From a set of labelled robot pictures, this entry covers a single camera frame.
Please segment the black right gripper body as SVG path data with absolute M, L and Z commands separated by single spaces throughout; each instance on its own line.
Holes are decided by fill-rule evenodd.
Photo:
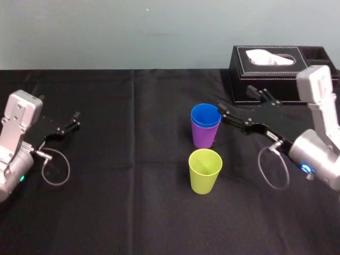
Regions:
M 306 130 L 313 129 L 311 119 L 305 115 L 291 117 L 283 112 L 282 107 L 262 105 L 254 110 L 246 125 L 246 134 L 261 134 L 271 142 L 282 141 L 279 151 L 288 155 L 293 143 Z

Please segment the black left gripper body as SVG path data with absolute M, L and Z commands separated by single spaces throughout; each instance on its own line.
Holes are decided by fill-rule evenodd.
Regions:
M 49 140 L 58 140 L 62 137 L 64 137 L 62 125 L 48 116 L 41 115 L 26 133 L 24 141 L 31 145 L 33 151 L 36 151 Z

